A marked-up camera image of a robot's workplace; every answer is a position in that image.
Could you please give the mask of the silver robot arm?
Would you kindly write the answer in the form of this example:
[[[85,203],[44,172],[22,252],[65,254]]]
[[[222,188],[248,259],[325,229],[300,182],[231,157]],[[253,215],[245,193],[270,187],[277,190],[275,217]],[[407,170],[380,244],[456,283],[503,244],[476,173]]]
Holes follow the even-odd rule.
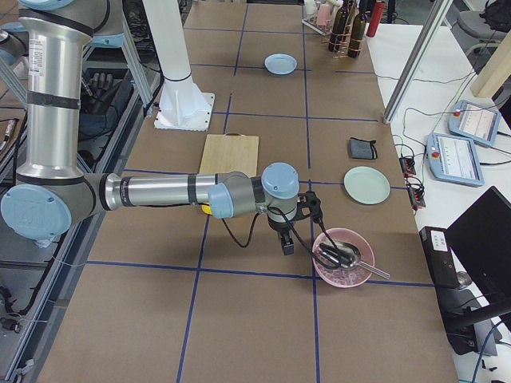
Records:
[[[293,252],[299,180],[289,164],[271,164],[259,177],[242,172],[121,177],[78,168],[83,49],[95,41],[123,43],[121,2],[22,1],[19,17],[29,34],[27,149],[17,183],[1,201],[11,229],[49,240],[102,211],[206,203],[217,219],[265,214],[283,252]]]

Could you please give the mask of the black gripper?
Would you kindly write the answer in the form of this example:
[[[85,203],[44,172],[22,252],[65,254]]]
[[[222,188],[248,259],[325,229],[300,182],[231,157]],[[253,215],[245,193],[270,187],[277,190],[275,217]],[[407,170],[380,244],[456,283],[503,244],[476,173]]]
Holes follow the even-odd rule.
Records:
[[[278,208],[269,208],[267,210],[267,221],[273,230],[279,233],[279,241],[284,255],[293,255],[295,246],[292,239],[291,228],[287,220],[291,222],[296,216],[297,209],[283,211],[279,213]]]

